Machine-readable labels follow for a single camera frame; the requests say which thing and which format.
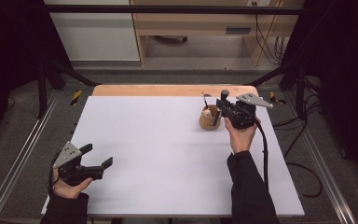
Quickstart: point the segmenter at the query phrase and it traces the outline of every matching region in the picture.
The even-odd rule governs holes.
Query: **white wall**
[[[45,0],[46,4],[128,5],[128,0]],[[71,61],[139,61],[131,14],[51,13]]]

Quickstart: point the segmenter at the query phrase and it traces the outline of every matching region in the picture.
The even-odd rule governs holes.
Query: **hand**
[[[225,123],[229,132],[229,140],[234,154],[241,151],[248,151],[251,148],[252,140],[255,137],[257,126],[254,124],[252,127],[237,130],[232,126],[229,118],[225,118]]]
[[[55,177],[58,177],[57,169],[54,169],[53,173],[54,173]],[[60,196],[63,198],[76,199],[79,196],[80,192],[83,189],[86,189],[92,181],[93,181],[93,179],[91,177],[89,177],[77,186],[70,186],[70,185],[66,184],[63,180],[58,180],[54,184],[54,187],[53,187],[54,193],[57,196]]]

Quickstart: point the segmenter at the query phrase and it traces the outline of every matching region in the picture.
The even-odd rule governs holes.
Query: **metal bracket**
[[[60,156],[58,156],[57,160],[54,162],[53,168],[59,168],[65,165],[68,161],[72,161],[81,155],[82,152],[77,147],[72,143],[67,142],[62,148]]]
[[[273,104],[270,104],[269,102],[261,99],[257,95],[254,95],[253,93],[249,92],[246,94],[238,95],[237,99],[248,104],[248,105],[261,105],[266,108],[272,108]]]

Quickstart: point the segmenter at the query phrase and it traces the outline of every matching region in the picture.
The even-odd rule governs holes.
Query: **gray floor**
[[[146,65],[134,63],[78,63],[79,73],[102,83],[168,83],[168,84],[236,84],[248,83],[273,69],[267,60],[258,67],[250,65],[241,38],[232,37],[190,37],[186,43],[177,40],[152,38],[147,53]],[[81,115],[87,96],[92,88],[86,87],[68,76],[64,76],[66,87],[54,91],[48,87],[48,94],[59,94],[43,132],[37,137],[32,153],[25,163],[16,184],[8,195],[0,213],[0,223],[13,223],[15,218],[38,220],[46,200],[45,184],[51,158],[63,144],[70,140]],[[280,91],[279,77],[258,87],[259,94],[269,99],[274,91],[278,99],[290,102],[295,90]],[[76,105],[70,105],[75,91],[82,90]],[[0,186],[20,153],[27,136],[36,123],[38,114],[37,84],[31,82],[10,94],[13,107],[8,110],[0,123]],[[316,110],[309,115],[308,130],[315,144],[322,152],[339,189],[358,223],[358,165],[355,161],[344,160],[340,155],[340,144],[325,117]],[[279,105],[269,111],[272,123],[291,119],[295,116],[289,104]],[[299,129],[276,131],[282,152],[290,146]],[[309,146],[301,137],[290,152],[287,161],[296,162],[315,169]],[[296,188],[303,194],[317,191],[314,176],[296,167],[289,167]],[[337,212],[324,189],[316,198],[299,196],[305,210],[304,217],[283,218],[282,223],[341,223]]]

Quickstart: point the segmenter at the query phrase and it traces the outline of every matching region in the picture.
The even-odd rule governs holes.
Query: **white table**
[[[215,99],[207,98],[208,104],[215,104]],[[89,215],[230,216],[229,136],[224,121],[215,131],[202,130],[203,107],[200,96],[89,97],[71,142],[76,147],[93,144],[83,165],[100,165],[113,156],[103,180],[85,190],[90,196]],[[267,109],[258,107],[256,114],[268,139],[269,191],[277,215],[303,216]],[[261,175],[262,150],[257,132],[251,153]]]

